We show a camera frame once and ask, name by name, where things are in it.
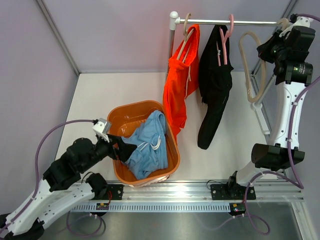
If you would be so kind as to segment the beige wooden hanger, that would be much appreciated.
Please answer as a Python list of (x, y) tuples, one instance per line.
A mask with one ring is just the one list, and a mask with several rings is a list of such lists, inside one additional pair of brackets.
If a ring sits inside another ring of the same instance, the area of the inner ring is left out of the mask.
[(190, 19), (190, 17), (192, 16), (192, 14), (189, 12), (186, 16), (185, 16), (185, 19), (184, 19), (184, 23), (183, 23), (183, 36), (184, 36), (184, 40), (183, 40), (183, 43), (182, 43), (182, 46), (178, 52), (178, 55), (177, 55), (177, 60), (180, 60), (181, 56), (182, 56), (182, 53), (183, 53), (183, 50), (190, 38), (190, 36), (192, 35), (193, 33), (193, 29), (188, 32), (187, 30), (187, 23), (188, 23), (188, 20)]

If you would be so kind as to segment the orange shorts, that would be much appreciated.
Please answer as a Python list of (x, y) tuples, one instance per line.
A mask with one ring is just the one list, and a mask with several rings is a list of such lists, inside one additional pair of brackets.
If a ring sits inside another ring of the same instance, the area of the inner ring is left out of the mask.
[(175, 139), (187, 121), (186, 99), (199, 87), (200, 26), (194, 24), (188, 32), (191, 30), (193, 33), (184, 47), (180, 60), (177, 60), (177, 56), (183, 41), (168, 59), (169, 71), (163, 90), (164, 114)]

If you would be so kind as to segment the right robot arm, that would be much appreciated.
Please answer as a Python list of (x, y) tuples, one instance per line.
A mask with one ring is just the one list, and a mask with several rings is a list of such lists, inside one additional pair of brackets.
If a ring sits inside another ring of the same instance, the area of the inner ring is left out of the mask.
[(298, 133), (303, 102), (312, 86), (313, 65), (305, 60), (315, 33), (310, 27), (292, 25), (277, 30), (257, 47), (258, 57), (275, 65), (276, 120), (268, 143), (256, 143), (250, 162), (235, 171), (224, 185), (224, 192), (232, 199), (246, 200), (255, 180), (264, 175), (277, 175), (278, 170), (293, 168), (304, 160)]

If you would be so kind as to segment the pink hanger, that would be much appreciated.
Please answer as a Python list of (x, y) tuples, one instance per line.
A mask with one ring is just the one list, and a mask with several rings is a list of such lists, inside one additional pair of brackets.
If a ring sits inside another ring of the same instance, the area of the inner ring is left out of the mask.
[(222, 25), (219, 25), (219, 34), (221, 38), (221, 47), (222, 50), (219, 49), (218, 43), (216, 43), (216, 49), (217, 49), (217, 61), (218, 61), (218, 66), (222, 66), (222, 61), (221, 61), (221, 51), (222, 51), (222, 56), (223, 56), (223, 65), (228, 64), (228, 51), (227, 51), (227, 41), (233, 34), (234, 30), (234, 15), (231, 13), (228, 16), (228, 19), (230, 21), (230, 29), (227, 29), (226, 32), (223, 31), (221, 28)]

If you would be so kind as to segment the light blue shorts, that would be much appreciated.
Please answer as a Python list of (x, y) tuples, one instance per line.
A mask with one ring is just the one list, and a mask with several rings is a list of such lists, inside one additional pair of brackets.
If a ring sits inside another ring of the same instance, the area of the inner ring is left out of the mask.
[(136, 150), (124, 163), (137, 180), (143, 180), (157, 170), (168, 168), (166, 127), (165, 115), (155, 110), (130, 137), (122, 138), (125, 143), (137, 145)]

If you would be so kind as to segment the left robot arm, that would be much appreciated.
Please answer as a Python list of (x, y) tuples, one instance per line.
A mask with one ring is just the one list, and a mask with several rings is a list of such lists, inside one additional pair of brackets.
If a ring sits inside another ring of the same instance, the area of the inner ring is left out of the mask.
[(69, 188), (106, 157), (126, 162), (136, 148), (114, 135), (110, 141), (98, 138), (96, 143), (88, 138), (75, 140), (44, 172), (36, 192), (17, 210), (1, 215), (0, 226), (8, 230), (4, 239), (38, 240), (45, 229), (78, 204), (103, 199), (108, 184), (99, 173), (92, 173), (74, 190)]

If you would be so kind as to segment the black shorts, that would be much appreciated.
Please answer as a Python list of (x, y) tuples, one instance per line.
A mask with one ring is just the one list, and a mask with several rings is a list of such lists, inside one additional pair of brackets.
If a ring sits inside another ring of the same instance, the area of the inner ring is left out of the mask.
[(227, 31), (226, 25), (213, 27), (199, 61), (198, 87), (201, 102), (207, 105), (197, 137), (197, 145), (203, 150), (209, 148), (216, 134), (233, 86), (230, 39), (223, 42)]

